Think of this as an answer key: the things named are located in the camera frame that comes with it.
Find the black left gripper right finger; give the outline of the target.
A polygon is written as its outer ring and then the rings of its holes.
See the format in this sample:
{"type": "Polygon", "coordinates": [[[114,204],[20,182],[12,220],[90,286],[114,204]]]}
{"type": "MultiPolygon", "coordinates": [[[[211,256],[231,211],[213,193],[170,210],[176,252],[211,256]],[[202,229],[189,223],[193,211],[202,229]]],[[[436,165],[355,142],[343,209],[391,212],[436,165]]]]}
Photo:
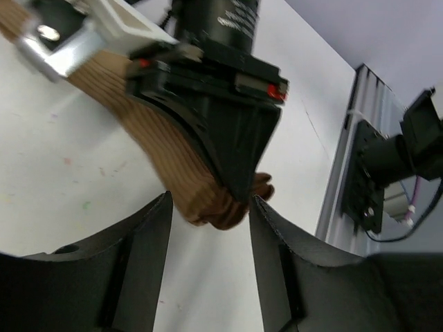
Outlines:
{"type": "Polygon", "coordinates": [[[441,331],[442,256],[360,257],[249,203],[257,289],[266,331],[441,331]]]}

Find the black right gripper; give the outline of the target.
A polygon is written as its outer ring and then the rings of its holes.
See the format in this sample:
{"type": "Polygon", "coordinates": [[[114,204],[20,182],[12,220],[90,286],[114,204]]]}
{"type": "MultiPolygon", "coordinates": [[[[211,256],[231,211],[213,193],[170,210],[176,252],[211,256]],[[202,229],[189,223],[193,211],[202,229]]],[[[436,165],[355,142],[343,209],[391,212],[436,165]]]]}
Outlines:
{"type": "MultiPolygon", "coordinates": [[[[288,81],[277,66],[251,54],[259,4],[172,1],[160,27],[174,18],[177,44],[156,41],[131,52],[129,58],[143,67],[154,60],[178,62],[194,72],[230,82],[240,94],[282,104],[288,81]]],[[[172,122],[236,200],[248,200],[257,164],[280,119],[280,107],[192,92],[132,95],[172,122]]]]}

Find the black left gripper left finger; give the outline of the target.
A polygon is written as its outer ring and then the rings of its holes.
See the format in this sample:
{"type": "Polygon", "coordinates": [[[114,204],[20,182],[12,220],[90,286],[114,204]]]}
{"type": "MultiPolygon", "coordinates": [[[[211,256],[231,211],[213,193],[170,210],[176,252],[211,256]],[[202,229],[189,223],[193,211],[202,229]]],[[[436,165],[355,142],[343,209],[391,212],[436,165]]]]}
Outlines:
{"type": "Polygon", "coordinates": [[[51,254],[2,254],[1,330],[151,331],[172,210],[166,192],[51,254]]]}

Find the tan ribbed sock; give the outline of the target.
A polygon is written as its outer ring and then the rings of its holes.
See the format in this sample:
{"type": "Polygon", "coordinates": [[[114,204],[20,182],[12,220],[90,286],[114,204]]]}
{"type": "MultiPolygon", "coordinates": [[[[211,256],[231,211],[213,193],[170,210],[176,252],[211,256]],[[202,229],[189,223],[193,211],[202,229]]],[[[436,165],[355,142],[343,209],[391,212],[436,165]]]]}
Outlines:
{"type": "MultiPolygon", "coordinates": [[[[1,2],[1,33],[16,42],[21,25],[31,17],[23,1],[1,2]]],[[[174,34],[175,20],[170,18],[164,30],[174,34]]],[[[219,184],[185,136],[163,116],[134,99],[141,93],[204,93],[216,97],[248,98],[238,93],[234,85],[219,80],[213,74],[197,73],[178,62],[154,60],[146,67],[129,55],[109,48],[97,52],[76,69],[66,80],[107,108],[150,157],[154,168],[172,193],[184,219],[194,225],[211,224],[219,230],[229,230],[244,218],[248,200],[256,195],[264,200],[273,196],[271,176],[257,172],[247,201],[236,200],[226,187],[219,184]]]]}

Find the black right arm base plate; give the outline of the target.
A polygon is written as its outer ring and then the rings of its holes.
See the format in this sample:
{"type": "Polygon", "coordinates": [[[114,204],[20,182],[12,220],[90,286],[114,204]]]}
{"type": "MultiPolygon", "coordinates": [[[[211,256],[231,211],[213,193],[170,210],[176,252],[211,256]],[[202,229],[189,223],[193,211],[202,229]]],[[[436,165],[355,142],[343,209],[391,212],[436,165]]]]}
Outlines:
{"type": "Polygon", "coordinates": [[[369,144],[382,140],[369,122],[362,120],[356,125],[341,203],[342,213],[353,220],[355,228],[375,234],[381,232],[384,189],[365,170],[363,152],[369,144]]]}

